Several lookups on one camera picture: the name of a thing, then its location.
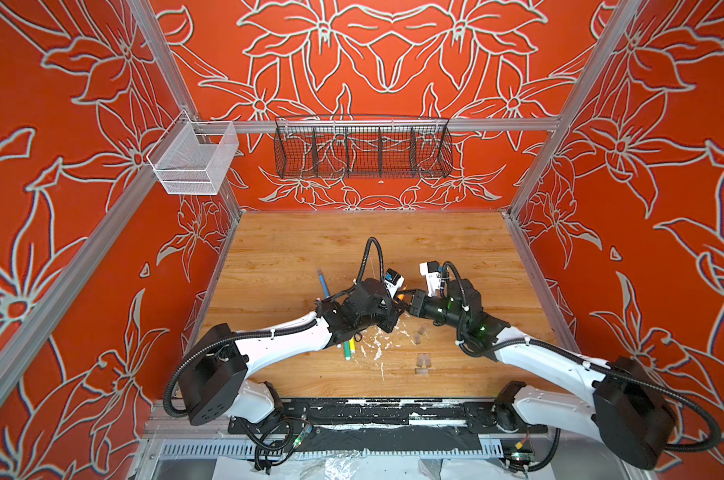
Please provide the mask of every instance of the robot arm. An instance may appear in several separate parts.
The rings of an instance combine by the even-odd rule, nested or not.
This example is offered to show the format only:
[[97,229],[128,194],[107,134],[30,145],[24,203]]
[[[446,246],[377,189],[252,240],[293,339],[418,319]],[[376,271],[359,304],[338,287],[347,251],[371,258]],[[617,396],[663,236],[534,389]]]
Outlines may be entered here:
[[[226,324],[213,327],[171,378],[163,399],[165,411],[171,416],[188,416],[192,425],[220,415],[253,423],[279,415],[280,399],[274,388],[268,382],[248,380],[251,375],[291,356],[340,344],[372,325],[392,332],[399,316],[408,310],[436,325],[455,328],[456,344],[467,354],[517,366],[572,394],[511,382],[493,407],[495,422],[503,430],[514,432],[539,424],[564,428],[604,442],[627,463],[652,469],[669,447],[666,442],[676,422],[663,392],[693,408],[710,426],[709,438],[690,445],[698,449],[686,451],[719,443],[719,427],[709,414],[689,399],[657,386],[635,361],[619,358],[607,362],[582,356],[525,334],[484,312],[481,294],[450,266],[456,274],[453,280],[446,278],[444,266],[437,262],[421,265],[428,291],[399,290],[404,279],[388,270],[384,282],[357,281],[347,290],[318,300],[315,312],[267,330],[231,332]],[[406,296],[412,296],[410,303],[404,300]],[[172,406],[176,382],[185,410]]]

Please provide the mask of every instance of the wood grain surface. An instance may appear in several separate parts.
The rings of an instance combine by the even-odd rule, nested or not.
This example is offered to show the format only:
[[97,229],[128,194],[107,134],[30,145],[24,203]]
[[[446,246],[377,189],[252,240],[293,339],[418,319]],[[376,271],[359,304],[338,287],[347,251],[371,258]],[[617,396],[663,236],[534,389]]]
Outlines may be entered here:
[[[425,288],[418,264],[452,261],[482,293],[485,311],[541,340],[554,334],[498,213],[312,213],[242,216],[202,334],[226,322],[256,330],[298,318],[322,296],[321,268],[331,293],[356,277],[368,236],[376,236],[386,268],[405,277],[407,288]],[[365,277],[377,277],[373,252]],[[426,325],[420,345],[414,333]],[[428,376],[416,375],[419,353],[429,353]],[[391,334],[369,328],[352,360],[331,347],[272,365],[252,376],[269,380],[281,396],[496,395],[509,380],[543,389],[548,382],[513,366],[473,359],[455,345],[455,330],[402,315]]]

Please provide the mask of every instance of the floral pattern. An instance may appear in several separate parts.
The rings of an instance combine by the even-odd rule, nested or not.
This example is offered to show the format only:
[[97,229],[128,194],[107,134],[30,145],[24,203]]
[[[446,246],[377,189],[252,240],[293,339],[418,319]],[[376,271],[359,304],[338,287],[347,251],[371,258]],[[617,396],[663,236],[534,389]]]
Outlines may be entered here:
[[[0,2],[0,112],[1,351],[178,110],[127,2],[94,0]],[[125,477],[233,225],[154,187],[0,408],[0,478]],[[204,251],[149,265],[179,226]]]
[[[413,7],[271,0],[230,2],[215,16],[204,13],[202,2],[152,4],[204,118],[352,118],[383,111],[512,120],[559,114],[615,7],[574,2],[566,20],[550,0]],[[238,34],[229,37],[234,19]],[[564,32],[566,48],[547,44]],[[210,34],[227,36],[226,48],[205,40]],[[238,198],[254,210],[501,208],[532,162],[525,152],[541,140],[537,132],[460,132],[453,136],[453,157],[460,159],[448,178],[380,184],[280,179],[271,139],[247,134],[248,148],[229,179],[247,187]],[[322,150],[330,154],[334,146]],[[481,151],[493,153],[476,154]]]
[[[712,412],[724,439],[723,57],[724,2],[643,2],[520,224],[584,353],[635,358]],[[570,236],[600,248],[568,241],[573,222]],[[673,441],[701,439],[674,408]],[[657,470],[724,478],[724,440],[664,453]]]

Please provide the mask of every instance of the metal bar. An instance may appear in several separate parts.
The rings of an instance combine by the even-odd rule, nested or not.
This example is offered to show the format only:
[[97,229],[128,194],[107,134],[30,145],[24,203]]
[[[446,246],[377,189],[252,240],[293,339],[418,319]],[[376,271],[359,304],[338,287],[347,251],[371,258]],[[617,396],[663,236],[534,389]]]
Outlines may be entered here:
[[0,351],[0,407],[16,387],[29,364],[56,329],[74,299],[85,286],[108,249],[119,237],[133,214],[154,187],[157,178],[150,166],[141,168],[135,179],[101,219],[82,248],[74,255],[50,290],[21,323],[18,331]]
[[642,0],[623,0],[623,2],[618,3],[616,10],[610,15],[610,21],[594,46],[594,52],[588,58],[586,66],[565,102],[565,106],[562,107],[557,130],[546,139],[540,152],[532,162],[524,183],[511,201],[509,212],[514,218],[520,217],[522,206],[530,197],[532,189],[538,184],[538,179],[551,161],[554,153],[556,153],[559,145],[568,135],[570,127],[576,120],[576,116],[586,101],[589,92],[596,84],[600,73],[605,69],[607,62],[610,60],[610,55],[616,49],[621,36],[626,33],[628,24],[641,3]]
[[232,185],[229,182],[223,183],[218,193],[223,197],[223,200],[229,211],[232,212],[234,219],[239,222],[242,218],[242,208],[239,207],[239,202],[237,202],[237,197],[234,195]]
[[178,64],[175,63],[170,46],[165,41],[165,34],[159,27],[154,8],[148,3],[148,0],[127,0],[127,3],[136,24],[143,33],[148,49],[154,55],[157,67],[162,72],[175,104],[180,110],[186,110],[192,120],[201,120],[199,111],[194,105],[192,93],[188,90],[181,71],[178,69]]
[[559,342],[559,346],[571,352],[580,353],[578,343],[576,343],[576,339],[572,336],[567,326],[567,321],[565,321],[565,317],[559,309],[556,300],[554,300],[551,289],[549,289],[549,285],[546,284],[546,278],[543,276],[541,267],[538,265],[538,262],[536,262],[536,258],[530,250],[530,245],[527,243],[527,238],[522,232],[520,224],[515,218],[509,216],[508,212],[502,212],[502,215],[504,220],[506,220],[506,227],[509,229],[516,251],[520,254],[522,266],[525,267],[525,272],[527,272],[527,276],[530,278],[532,288],[538,296],[541,308],[549,320],[549,325],[552,330],[554,330],[554,335]]
[[447,118],[386,118],[383,115],[378,118],[366,118],[368,115],[360,115],[360,118],[350,118],[348,120],[320,120],[318,118],[277,118],[275,122],[277,126],[290,127],[319,127],[334,129],[339,124],[353,125],[355,127],[403,127],[407,125],[433,125],[441,127],[446,124]]
[[311,129],[311,160],[314,162],[314,176],[319,177],[319,152],[317,151],[317,129]]
[[[266,120],[234,120],[234,127],[239,134],[273,134],[276,126],[273,121]],[[376,127],[386,123],[392,124],[391,121],[385,120],[336,120],[318,122],[316,120],[293,121],[293,125],[306,125],[315,127],[340,127],[340,126],[361,126]],[[528,131],[528,130],[556,130],[559,126],[558,117],[550,118],[452,118],[450,120],[450,130],[457,131]],[[203,121],[195,122],[194,127],[199,135],[223,135],[228,127],[227,121]],[[394,120],[394,126],[411,126],[411,125],[433,125],[426,120],[406,120],[400,122]]]
[[154,471],[159,464],[159,459],[162,456],[162,447],[164,445],[165,440],[161,438],[148,441],[148,446],[143,451],[142,456],[135,460],[138,462],[134,477],[135,480],[152,480],[152,478],[154,478]]
[[384,137],[380,134],[380,127],[378,127],[378,175],[384,176]]

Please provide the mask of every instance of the small plastic block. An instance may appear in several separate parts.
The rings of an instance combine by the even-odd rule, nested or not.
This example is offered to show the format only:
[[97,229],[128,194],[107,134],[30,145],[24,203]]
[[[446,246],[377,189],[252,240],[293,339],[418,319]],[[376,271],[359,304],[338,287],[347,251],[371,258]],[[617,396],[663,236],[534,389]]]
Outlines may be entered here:
[[431,368],[431,354],[430,353],[419,353],[416,366],[419,368]]

